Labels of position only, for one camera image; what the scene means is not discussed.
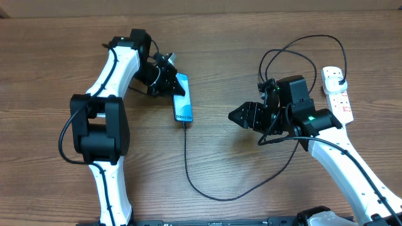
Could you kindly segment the Samsung Galaxy smartphone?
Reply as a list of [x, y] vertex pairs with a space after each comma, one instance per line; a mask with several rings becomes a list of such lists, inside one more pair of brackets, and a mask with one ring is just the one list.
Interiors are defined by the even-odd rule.
[[173, 110], [175, 120], [178, 122], [193, 122], [192, 104], [188, 77], [185, 74], [176, 75], [180, 86], [184, 89], [185, 95], [173, 96]]

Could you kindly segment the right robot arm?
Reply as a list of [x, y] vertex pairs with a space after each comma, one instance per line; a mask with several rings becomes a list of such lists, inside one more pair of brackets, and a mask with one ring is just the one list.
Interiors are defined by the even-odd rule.
[[401, 198], [361, 158], [338, 118], [316, 110], [301, 75], [270, 79], [258, 89], [264, 101], [243, 103], [229, 120], [260, 132], [260, 146], [297, 140], [335, 181], [358, 225], [401, 225]]

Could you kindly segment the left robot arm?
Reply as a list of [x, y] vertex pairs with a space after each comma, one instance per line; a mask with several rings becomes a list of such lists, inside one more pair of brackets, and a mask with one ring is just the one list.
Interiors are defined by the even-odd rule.
[[115, 36], [106, 44], [107, 63], [96, 82], [84, 94], [70, 99], [73, 145], [82, 155], [95, 179], [100, 203], [97, 225], [134, 225], [124, 177], [124, 157], [130, 145], [130, 130], [124, 96], [132, 79], [147, 87], [147, 95], [173, 99], [173, 117], [177, 122], [192, 122], [192, 104], [188, 77], [175, 68], [175, 54], [157, 51], [141, 29], [128, 37]]

